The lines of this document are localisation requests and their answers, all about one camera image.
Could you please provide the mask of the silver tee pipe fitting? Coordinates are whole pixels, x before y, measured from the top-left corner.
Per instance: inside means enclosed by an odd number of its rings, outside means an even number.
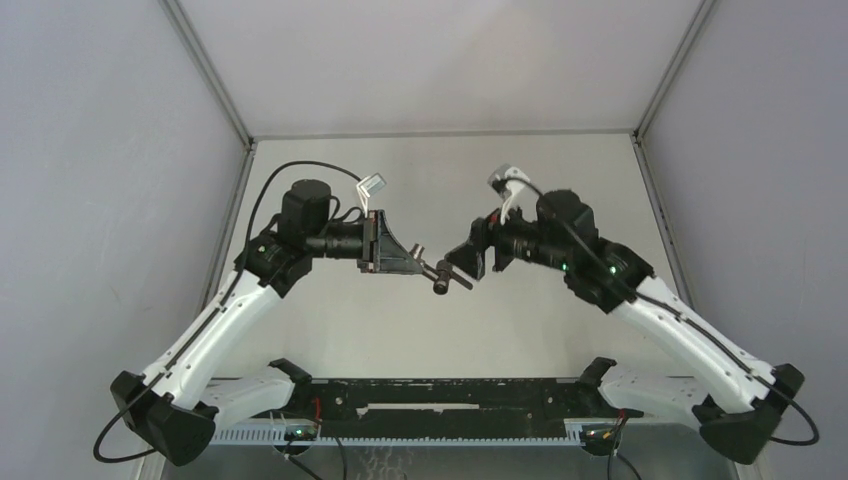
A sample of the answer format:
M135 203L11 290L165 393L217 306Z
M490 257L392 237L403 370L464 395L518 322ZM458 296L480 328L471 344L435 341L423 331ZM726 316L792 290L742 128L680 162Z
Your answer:
M424 247L418 243L414 244L413 247L409 251L410 255L413 259L420 265L421 274L431 280L435 281L438 278L437 270L429 265L426 260L423 258Z

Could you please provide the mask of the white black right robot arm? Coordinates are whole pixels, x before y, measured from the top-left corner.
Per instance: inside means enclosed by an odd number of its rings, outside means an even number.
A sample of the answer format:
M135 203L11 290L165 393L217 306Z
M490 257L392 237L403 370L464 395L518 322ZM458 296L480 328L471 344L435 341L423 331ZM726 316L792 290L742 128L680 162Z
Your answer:
M498 272L515 260L561 271L577 298L630 324L686 369L684 378L671 378L597 358L597 376L577 391L589 415L615 408L670 420L697 431L725 458L750 465L795 404L804 381L797 368L773 366L721 334L638 254L603 238L593 210L572 191L541 195L531 221L507 207L476 219L445 259L478 280L487 254Z

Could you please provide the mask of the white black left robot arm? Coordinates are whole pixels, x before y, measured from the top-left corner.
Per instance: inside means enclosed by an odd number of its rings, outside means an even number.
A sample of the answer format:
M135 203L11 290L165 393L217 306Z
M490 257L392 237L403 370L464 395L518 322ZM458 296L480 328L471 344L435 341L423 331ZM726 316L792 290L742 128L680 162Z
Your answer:
M118 417L175 466L195 460L215 433L269 410L290 417L311 407L308 374L290 362L270 362L253 376L210 381L225 355L308 275L316 259L353 260L365 274L425 275L422 247L405 249L385 213L370 210L346 222L331 216L330 186L299 180L280 212L250 239L221 290L187 330L142 373L121 372L110 391Z

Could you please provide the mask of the dark metal faucet handle valve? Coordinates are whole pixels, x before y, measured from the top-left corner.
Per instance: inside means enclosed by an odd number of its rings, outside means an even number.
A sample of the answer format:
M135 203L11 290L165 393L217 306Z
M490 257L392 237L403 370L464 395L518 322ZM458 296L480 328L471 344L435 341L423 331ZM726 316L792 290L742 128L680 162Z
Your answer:
M460 285L466 290L473 289L473 284L459 273L456 273L453 266L448 261L438 261L435 267L433 291L437 295L446 295L452 282Z

